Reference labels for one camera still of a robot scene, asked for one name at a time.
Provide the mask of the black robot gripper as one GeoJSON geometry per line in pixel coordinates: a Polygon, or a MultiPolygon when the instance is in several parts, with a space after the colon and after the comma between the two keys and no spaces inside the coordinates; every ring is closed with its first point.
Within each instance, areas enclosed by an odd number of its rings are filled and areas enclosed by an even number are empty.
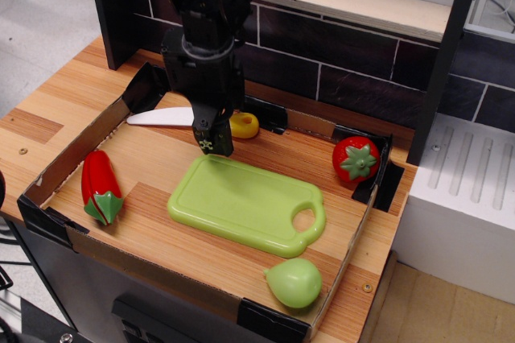
{"type": "Polygon", "coordinates": [[[243,68],[234,46],[230,37],[218,47],[203,48],[187,41],[182,28],[168,30],[162,41],[170,88],[190,102],[194,138],[205,155],[233,153],[231,127],[225,119],[243,107],[245,97],[243,68]]]}

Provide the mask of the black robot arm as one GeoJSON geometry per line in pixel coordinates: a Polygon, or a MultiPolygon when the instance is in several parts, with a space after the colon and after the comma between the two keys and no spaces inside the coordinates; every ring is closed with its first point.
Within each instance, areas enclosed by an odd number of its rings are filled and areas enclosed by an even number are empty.
{"type": "Polygon", "coordinates": [[[203,153],[230,156],[229,119],[245,97],[234,48],[243,42],[251,0],[170,1],[182,21],[165,33],[161,45],[170,88],[190,102],[192,132],[203,153]]]}

